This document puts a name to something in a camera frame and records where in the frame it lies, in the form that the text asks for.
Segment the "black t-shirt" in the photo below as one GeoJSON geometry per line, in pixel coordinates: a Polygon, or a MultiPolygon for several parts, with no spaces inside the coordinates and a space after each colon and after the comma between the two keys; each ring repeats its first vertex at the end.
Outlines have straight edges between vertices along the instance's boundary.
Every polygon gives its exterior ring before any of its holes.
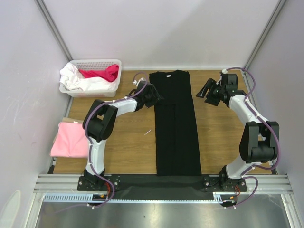
{"type": "Polygon", "coordinates": [[[154,106],[157,175],[200,176],[200,149],[189,72],[155,72],[149,75],[149,80],[163,97],[154,106]]]}

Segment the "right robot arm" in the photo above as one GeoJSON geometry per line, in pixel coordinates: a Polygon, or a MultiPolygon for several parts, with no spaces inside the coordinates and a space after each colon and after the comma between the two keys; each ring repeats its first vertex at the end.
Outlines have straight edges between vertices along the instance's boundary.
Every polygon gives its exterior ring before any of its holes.
{"type": "Polygon", "coordinates": [[[236,74],[220,73],[218,81],[210,78],[196,94],[205,102],[218,106],[223,102],[244,125],[239,144],[239,156],[219,172],[217,181],[205,181],[205,186],[216,185],[222,191],[245,189],[244,176],[263,163],[279,161],[279,124],[261,115],[249,101],[248,95],[238,89],[236,74]]]}

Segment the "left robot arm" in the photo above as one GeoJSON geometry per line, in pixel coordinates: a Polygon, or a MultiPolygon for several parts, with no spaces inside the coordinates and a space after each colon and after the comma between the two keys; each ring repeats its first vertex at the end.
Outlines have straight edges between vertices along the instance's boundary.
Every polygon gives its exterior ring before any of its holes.
{"type": "Polygon", "coordinates": [[[94,100],[83,121],[83,129],[88,139],[87,165],[83,176],[79,178],[78,190],[100,190],[109,180],[105,174],[105,145],[113,132],[116,118],[139,111],[144,106],[150,108],[156,105],[163,97],[155,86],[145,80],[137,82],[136,89],[127,96],[112,100],[94,100]]]}

